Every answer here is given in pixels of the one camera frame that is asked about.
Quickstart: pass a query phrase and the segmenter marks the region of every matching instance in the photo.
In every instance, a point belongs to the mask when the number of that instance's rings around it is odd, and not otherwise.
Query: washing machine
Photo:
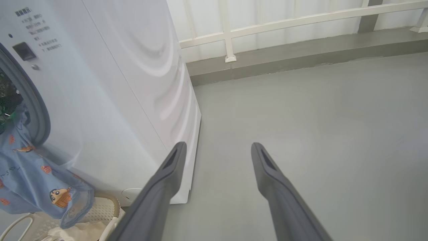
[[[40,155],[128,206],[185,141],[187,202],[201,112],[165,0],[2,0],[0,43]]]

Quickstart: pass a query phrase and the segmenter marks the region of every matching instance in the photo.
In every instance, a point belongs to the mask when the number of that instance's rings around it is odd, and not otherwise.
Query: laundry basket
[[[97,193],[92,208],[80,220],[80,223],[108,222],[99,239],[99,241],[105,241],[124,214],[125,212],[120,208],[120,204],[114,196]],[[18,241],[42,240],[48,235],[49,230],[59,227],[60,223],[59,219],[53,219],[44,212],[29,213],[13,222],[0,236],[0,241],[3,241],[14,227],[25,219],[29,219],[30,223]]]

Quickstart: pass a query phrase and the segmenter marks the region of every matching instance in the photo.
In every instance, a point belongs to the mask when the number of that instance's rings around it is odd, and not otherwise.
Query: cartoon character print
[[[66,208],[68,202],[71,201],[70,189],[70,187],[68,189],[53,189],[50,192],[52,204],[55,204],[60,208]]]
[[[79,180],[81,180],[81,181],[84,181],[81,177],[77,176],[76,174],[73,174],[73,177],[74,177],[74,178],[77,178],[77,179],[79,179]]]
[[[5,205],[5,206],[7,206],[7,205],[9,205],[10,204],[10,202],[9,201],[7,201],[6,199],[4,199],[4,198],[0,198],[0,202],[3,204],[3,205]]]
[[[9,136],[9,145],[12,145],[12,143],[15,142],[15,137],[14,136]]]
[[[40,167],[46,174],[49,174],[52,171],[50,166],[41,166]]]
[[[20,152],[29,152],[32,150],[35,150],[36,148],[34,146],[27,146],[27,147],[23,147],[21,149],[13,149],[13,151],[20,151]]]

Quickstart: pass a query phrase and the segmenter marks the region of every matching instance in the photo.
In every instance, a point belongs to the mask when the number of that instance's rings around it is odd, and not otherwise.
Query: basket handle
[[[4,241],[4,239],[6,238],[6,236],[9,234],[9,232],[18,224],[20,223],[22,220],[26,219],[26,218],[30,218],[30,223],[28,224],[27,228],[25,229],[24,233],[21,235],[21,237],[18,239],[18,241],[21,241],[21,239],[24,237],[24,235],[27,233],[28,229],[30,228],[30,226],[33,224],[34,218],[33,215],[28,213],[27,215],[24,215],[20,218],[18,218],[17,220],[15,220],[15,222],[13,222],[11,225],[9,225],[9,227],[6,228],[6,230],[2,233],[2,235],[0,236],[0,241]]]
[[[106,241],[107,238],[110,236],[111,232],[116,228],[116,224],[119,221],[119,218],[114,217],[107,225],[107,227],[104,229],[104,232],[101,234],[101,237],[99,241]]]
[[[110,201],[112,201],[113,204],[114,204],[114,214],[113,214],[113,216],[114,217],[119,217],[120,204],[119,204],[119,201],[117,201],[117,199],[116,199],[115,196],[109,195],[109,194],[105,194],[105,193],[98,193],[98,192],[95,193],[94,196],[97,197],[97,198],[106,198],[106,199],[109,199]]]

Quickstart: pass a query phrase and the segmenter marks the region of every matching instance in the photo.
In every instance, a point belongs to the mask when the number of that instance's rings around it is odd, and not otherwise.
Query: white railing
[[[367,15],[382,14],[388,12],[400,12],[413,9],[424,9],[418,23],[415,27],[411,28],[411,31],[422,33],[428,32],[428,0],[417,1],[417,2],[404,2],[404,3],[392,3],[392,4],[382,4],[376,6],[368,6],[369,0],[363,0],[363,4],[360,8],[347,9],[342,11],[333,12],[329,8],[327,13],[321,13],[316,15],[309,16],[296,16],[298,12],[299,0],[294,0],[294,18],[284,19],[276,22],[270,22],[265,24],[258,24],[249,27],[243,27],[239,29],[230,29],[230,20],[229,20],[229,9],[227,6],[227,0],[220,1],[220,14],[223,25],[223,32],[214,33],[204,36],[196,36],[195,26],[193,22],[193,17],[190,11],[190,1],[184,0],[184,9],[186,12],[187,21],[189,23],[190,32],[192,35],[191,39],[186,39],[180,41],[181,48],[188,48],[192,46],[197,46],[201,44],[216,42],[224,40],[226,43],[226,62],[236,61],[236,57],[232,49],[232,38],[237,38],[241,36],[251,35],[255,33],[263,33],[288,27],[301,26],[306,24],[314,24],[319,22],[326,22],[344,18],[354,18]]]

